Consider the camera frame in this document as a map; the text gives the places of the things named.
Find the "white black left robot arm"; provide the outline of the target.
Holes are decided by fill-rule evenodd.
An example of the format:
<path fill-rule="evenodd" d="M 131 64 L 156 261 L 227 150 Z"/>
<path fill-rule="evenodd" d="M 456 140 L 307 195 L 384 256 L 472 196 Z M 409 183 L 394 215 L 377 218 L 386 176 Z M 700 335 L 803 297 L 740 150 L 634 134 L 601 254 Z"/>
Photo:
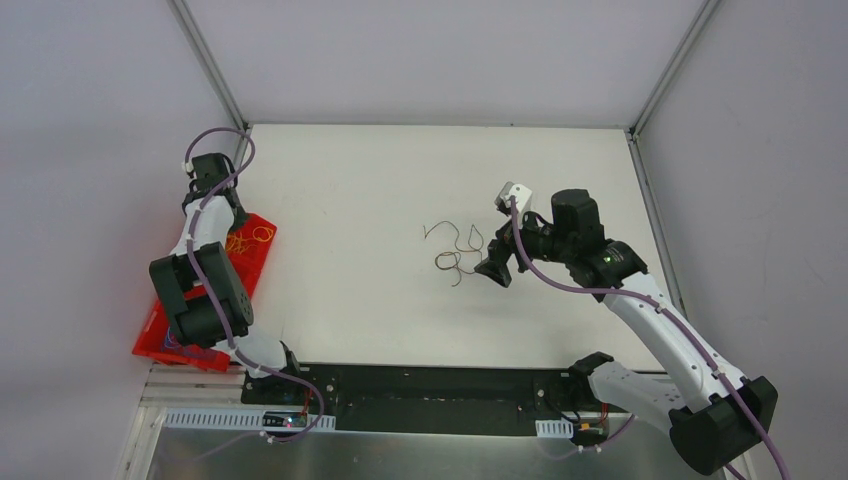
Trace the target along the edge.
<path fill-rule="evenodd" d="M 281 404 L 297 402 L 305 378 L 292 350 L 254 326 L 252 301 L 226 249 L 228 236 L 250 215 L 237 193 L 236 168 L 223 153 L 187 162 L 185 224 L 169 254 L 149 264 L 149 276 L 171 333 L 182 346 L 224 353 L 267 379 Z"/>

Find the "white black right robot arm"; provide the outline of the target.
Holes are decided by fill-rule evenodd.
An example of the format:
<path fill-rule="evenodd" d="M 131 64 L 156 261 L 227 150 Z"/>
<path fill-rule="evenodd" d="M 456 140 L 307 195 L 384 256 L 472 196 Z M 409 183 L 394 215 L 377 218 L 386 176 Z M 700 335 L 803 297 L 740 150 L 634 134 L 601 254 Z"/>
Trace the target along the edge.
<path fill-rule="evenodd" d="M 550 220 L 531 208 L 531 190 L 507 183 L 495 198 L 506 223 L 489 242 L 475 272 L 508 286 L 509 263 L 540 274 L 543 262 L 563 265 L 565 291 L 589 295 L 621 319 L 664 368 L 661 383 L 597 352 L 574 363 L 569 400 L 583 410 L 603 402 L 620 407 L 665 433 L 694 471 L 730 469 L 756 445 L 771 455 L 779 475 L 788 465 L 769 429 L 775 386 L 744 374 L 713 348 L 672 304 L 646 263 L 626 243 L 605 235 L 596 201 L 584 189 L 551 198 Z"/>

